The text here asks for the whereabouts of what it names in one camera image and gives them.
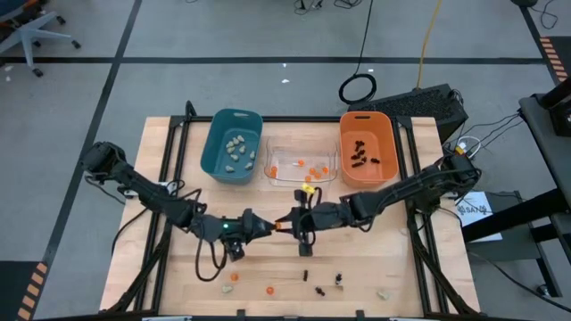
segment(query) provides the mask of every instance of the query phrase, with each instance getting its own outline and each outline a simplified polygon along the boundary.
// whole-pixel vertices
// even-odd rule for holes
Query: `orange striped tape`
[[[36,270],[30,277],[26,294],[21,300],[20,309],[18,309],[18,317],[22,320],[31,320],[34,316],[34,308],[39,301],[44,280],[46,279],[47,265],[45,263],[37,263]]]

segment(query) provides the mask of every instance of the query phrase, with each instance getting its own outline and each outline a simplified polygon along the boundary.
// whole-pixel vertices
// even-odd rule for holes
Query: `brown object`
[[[150,179],[159,176],[169,123],[170,118],[149,118],[145,123],[134,165],[141,175]],[[440,139],[433,119],[413,119],[413,124],[420,166],[425,167],[442,157]],[[272,185],[261,173],[262,166],[254,168],[252,181],[242,186],[220,184],[204,173],[200,168],[200,158],[209,128],[210,123],[207,122],[193,122],[189,128],[182,179],[192,184],[180,194],[201,187],[201,200],[208,203],[208,213],[219,217],[235,218],[242,214],[243,209],[252,208],[256,215],[272,222],[295,206],[292,189]],[[276,136],[322,137],[324,141],[336,142],[339,125],[265,122],[259,155],[267,153],[267,139]],[[405,160],[412,169],[404,130],[401,136]],[[177,158],[178,142],[179,133],[175,135],[173,144],[172,166]],[[371,148],[367,143],[368,156],[374,157],[370,154]],[[369,163],[367,166],[378,167]],[[385,186],[399,179],[397,176]],[[322,201],[339,202],[340,196],[359,190],[362,189],[347,186],[338,176],[324,186]],[[455,211],[453,201],[442,199],[441,205]],[[137,199],[127,200],[122,224],[142,208]],[[404,202],[398,202],[387,207],[383,215],[375,219],[367,234],[348,227],[318,233],[311,258],[299,257],[298,242],[291,235],[276,233],[253,240],[244,247],[244,259],[228,262],[219,278],[209,283],[199,281],[194,274],[198,239],[173,228],[159,313],[235,317],[237,309],[246,309],[247,314],[253,316],[355,317],[355,310],[363,309],[368,317],[422,317],[410,238],[399,232],[407,226],[406,217]],[[150,220],[150,215],[136,220],[117,241],[101,301],[102,309],[112,306],[140,271]],[[468,305],[479,310],[458,220],[437,211],[432,215],[432,222],[443,273]],[[158,235],[162,233],[163,224],[160,223],[159,227]],[[222,246],[216,243],[219,261],[222,252]],[[210,253],[204,248],[201,260],[204,263],[200,266],[201,272],[211,276],[215,270]],[[300,278],[304,269],[312,271],[311,280],[307,283]],[[221,286],[236,270],[240,271],[239,286],[235,287],[232,295],[222,293]],[[331,277],[339,271],[343,271],[343,291],[334,285]],[[432,309],[437,311],[434,279],[426,273],[426,280]],[[154,277],[150,277],[144,309],[151,307],[154,284]],[[279,284],[279,293],[267,295],[265,291],[269,284]],[[317,295],[313,291],[314,286],[320,286],[327,296]],[[386,287],[390,287],[392,294],[388,302],[378,299],[376,294],[377,289]]]
[[[352,187],[374,187],[397,176],[399,165],[394,147],[391,120],[382,112],[353,111],[341,117],[341,169],[343,181]],[[354,166],[351,160],[355,141],[367,146],[368,157],[383,159],[381,166]],[[364,150],[357,154],[363,156]]]

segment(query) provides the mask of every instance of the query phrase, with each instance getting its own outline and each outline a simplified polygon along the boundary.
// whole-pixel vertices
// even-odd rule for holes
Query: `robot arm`
[[[217,218],[205,214],[206,204],[197,200],[172,196],[163,185],[155,184],[137,173],[125,161],[125,153],[119,146],[103,142],[95,143],[81,160],[82,168],[94,180],[103,184],[113,180],[123,188],[138,193],[139,201],[154,212],[162,213],[173,225],[208,243],[221,240],[230,260],[244,256],[242,243],[271,235],[275,226],[246,209],[238,218]]]

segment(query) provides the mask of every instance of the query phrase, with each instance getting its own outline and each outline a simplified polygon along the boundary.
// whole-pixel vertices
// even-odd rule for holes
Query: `wooden tabletop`
[[[157,180],[159,176],[168,124],[169,118],[148,118],[145,123],[135,169],[151,180]],[[413,119],[413,126],[420,165],[425,167],[442,156],[434,119]],[[203,189],[200,202],[208,204],[207,212],[229,218],[241,215],[245,208],[252,208],[258,216],[274,221],[297,206],[293,187],[269,182],[263,172],[265,159],[258,161],[252,182],[248,185],[223,185],[204,173],[200,159],[209,128],[210,123],[190,125],[182,173],[186,187],[181,194],[200,187]],[[266,122],[259,155],[265,155],[266,140],[272,136],[318,136],[338,142],[338,131],[337,123]],[[408,173],[411,173],[409,148],[403,131],[401,136]],[[173,146],[170,179],[178,138]],[[396,177],[384,186],[398,180]],[[324,201],[331,202],[338,202],[340,195],[356,191],[345,185],[340,175],[322,187]],[[455,211],[452,201],[443,200],[443,207]],[[137,200],[127,201],[121,224],[142,208]],[[117,301],[141,268],[150,217],[150,214],[141,217],[117,241],[102,309]],[[437,211],[432,221],[442,271],[468,305],[479,310],[459,221],[443,211]],[[176,228],[173,230],[161,299],[162,315],[235,316],[237,309],[245,309],[248,316],[352,317],[355,310],[363,309],[368,317],[422,316],[403,202],[385,209],[367,234],[355,228],[317,233],[311,258],[298,256],[298,243],[291,235],[273,234],[254,240],[244,247],[244,259],[228,262],[220,276],[210,283],[199,281],[194,274],[197,244],[194,235]],[[217,245],[217,253],[222,253],[221,245]],[[214,273],[208,247],[203,247],[200,269],[203,276]],[[307,282],[302,280],[305,269],[309,270]],[[239,274],[237,282],[230,280],[233,272]],[[335,286],[337,273],[343,274],[342,286]],[[148,280],[150,291],[146,294],[145,307],[150,307],[154,279],[152,275]],[[426,279],[431,290],[433,311],[438,311],[434,279],[428,270]],[[223,285],[234,286],[234,291],[222,293]],[[274,295],[266,294],[268,286],[275,289]],[[317,295],[316,286],[321,287],[326,296]],[[390,298],[380,299],[378,291],[389,294]]]

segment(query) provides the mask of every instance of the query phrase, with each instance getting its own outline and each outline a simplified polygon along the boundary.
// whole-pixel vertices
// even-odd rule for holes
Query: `orange object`
[[[341,169],[343,181],[352,187],[381,185],[395,177],[399,165],[394,147],[393,126],[382,112],[352,111],[345,113],[339,122],[341,145]],[[381,164],[367,161],[359,167],[352,167],[357,160],[355,142],[365,143],[360,149],[365,150],[368,159],[383,160]]]

